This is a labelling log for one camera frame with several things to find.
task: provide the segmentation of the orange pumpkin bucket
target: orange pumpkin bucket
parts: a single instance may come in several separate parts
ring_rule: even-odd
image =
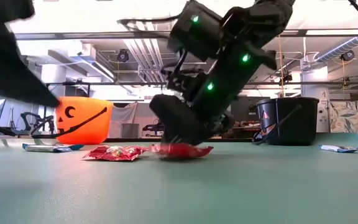
[[[57,137],[63,144],[100,144],[106,140],[113,104],[80,96],[60,98],[56,108]]]

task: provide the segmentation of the black bucket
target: black bucket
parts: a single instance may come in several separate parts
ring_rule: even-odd
[[[261,132],[253,142],[279,146],[308,146],[316,138],[316,98],[276,98],[257,103]]]

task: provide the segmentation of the fluorescent light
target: fluorescent light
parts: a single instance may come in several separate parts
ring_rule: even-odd
[[[283,34],[287,34],[287,33],[295,33],[297,34],[299,32],[299,30],[284,30],[282,33]]]
[[[308,30],[306,35],[358,35],[358,29]]]
[[[55,34],[20,34],[15,33],[17,40],[32,40],[32,39],[55,39]]]

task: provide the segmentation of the green led light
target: green led light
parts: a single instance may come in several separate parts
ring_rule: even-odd
[[[198,22],[198,16],[193,17],[193,22]]]
[[[208,86],[206,87],[207,90],[212,90],[214,88],[214,85],[212,83],[208,84]]]
[[[243,62],[248,62],[249,58],[250,58],[249,54],[246,54],[246,55],[243,56],[242,61]]]

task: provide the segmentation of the ceiling light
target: ceiling light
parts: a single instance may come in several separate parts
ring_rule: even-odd
[[[306,35],[358,35],[358,29],[308,30]]]

